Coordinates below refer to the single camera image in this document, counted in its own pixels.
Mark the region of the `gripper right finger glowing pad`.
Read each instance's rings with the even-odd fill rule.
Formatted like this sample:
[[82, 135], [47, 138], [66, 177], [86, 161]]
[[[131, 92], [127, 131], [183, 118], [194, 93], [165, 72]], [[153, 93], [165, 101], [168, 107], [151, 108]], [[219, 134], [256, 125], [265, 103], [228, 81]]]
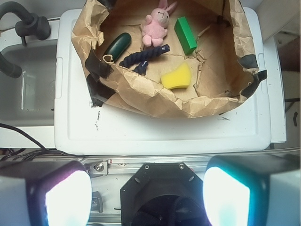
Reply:
[[297, 155], [216, 155], [207, 164], [202, 191], [213, 226], [301, 224]]

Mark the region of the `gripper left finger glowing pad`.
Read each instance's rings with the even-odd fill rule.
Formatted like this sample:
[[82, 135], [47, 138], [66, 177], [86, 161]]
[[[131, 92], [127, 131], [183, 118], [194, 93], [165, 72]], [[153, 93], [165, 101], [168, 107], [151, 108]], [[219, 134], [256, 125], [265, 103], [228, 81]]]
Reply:
[[78, 161], [2, 161], [2, 226], [85, 226], [91, 178]]

